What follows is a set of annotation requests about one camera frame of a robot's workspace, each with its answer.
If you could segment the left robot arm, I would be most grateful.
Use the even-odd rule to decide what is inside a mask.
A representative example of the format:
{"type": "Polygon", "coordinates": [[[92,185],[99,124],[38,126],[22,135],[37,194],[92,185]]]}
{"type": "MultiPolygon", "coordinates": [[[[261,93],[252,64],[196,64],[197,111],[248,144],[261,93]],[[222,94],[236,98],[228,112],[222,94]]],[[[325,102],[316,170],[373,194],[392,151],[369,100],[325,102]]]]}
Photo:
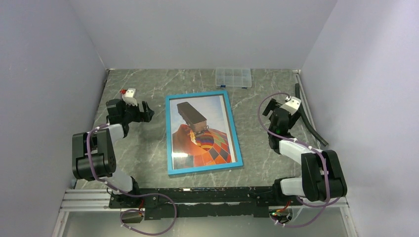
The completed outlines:
{"type": "Polygon", "coordinates": [[[132,122],[150,122],[155,112],[146,101],[130,105],[123,99],[106,103],[106,123],[72,136],[72,172],[76,179],[98,181],[115,195],[122,195],[128,207],[138,206],[141,192],[135,179],[117,166],[114,144],[126,138],[132,122]]]}

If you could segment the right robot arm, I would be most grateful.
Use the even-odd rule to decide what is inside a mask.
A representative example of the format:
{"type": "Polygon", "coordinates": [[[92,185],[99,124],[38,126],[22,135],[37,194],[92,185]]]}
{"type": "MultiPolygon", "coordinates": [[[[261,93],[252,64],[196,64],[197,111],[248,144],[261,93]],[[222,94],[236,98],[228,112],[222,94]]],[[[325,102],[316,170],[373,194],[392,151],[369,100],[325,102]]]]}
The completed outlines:
{"type": "Polygon", "coordinates": [[[299,118],[299,106],[300,100],[295,97],[284,105],[271,99],[262,112],[270,121],[267,129],[270,148],[301,166],[300,177],[280,178],[274,181],[273,201],[283,205],[291,197],[326,201],[346,196],[347,184],[337,153],[303,145],[290,134],[289,130],[299,118]]]}

